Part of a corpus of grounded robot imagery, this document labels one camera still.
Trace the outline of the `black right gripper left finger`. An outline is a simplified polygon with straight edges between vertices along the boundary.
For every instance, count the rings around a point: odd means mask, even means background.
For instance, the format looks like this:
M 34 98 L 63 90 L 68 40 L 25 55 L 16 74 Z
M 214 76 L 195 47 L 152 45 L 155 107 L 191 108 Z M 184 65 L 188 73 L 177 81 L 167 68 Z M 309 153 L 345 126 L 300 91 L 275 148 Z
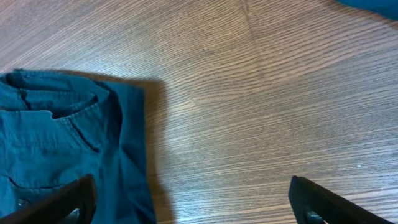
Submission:
M 1 219 L 1 224 L 90 224 L 97 204 L 95 180 L 88 174 L 57 193 Z

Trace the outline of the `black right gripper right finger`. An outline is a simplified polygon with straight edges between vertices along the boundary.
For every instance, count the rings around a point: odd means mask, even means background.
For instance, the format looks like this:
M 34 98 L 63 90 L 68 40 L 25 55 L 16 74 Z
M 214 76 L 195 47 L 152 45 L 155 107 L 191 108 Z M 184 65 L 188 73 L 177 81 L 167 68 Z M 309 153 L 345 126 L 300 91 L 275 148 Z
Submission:
M 304 177 L 292 177 L 289 202 L 299 224 L 392 224 Z

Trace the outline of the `dark blue denim shorts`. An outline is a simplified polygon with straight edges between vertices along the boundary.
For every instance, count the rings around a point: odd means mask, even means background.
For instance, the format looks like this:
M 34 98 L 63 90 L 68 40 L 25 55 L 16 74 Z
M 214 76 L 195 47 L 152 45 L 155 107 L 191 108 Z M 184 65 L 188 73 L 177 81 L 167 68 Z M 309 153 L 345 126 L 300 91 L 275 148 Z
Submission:
M 1 215 L 91 174 L 94 223 L 155 223 L 144 91 L 44 70 L 1 75 Z

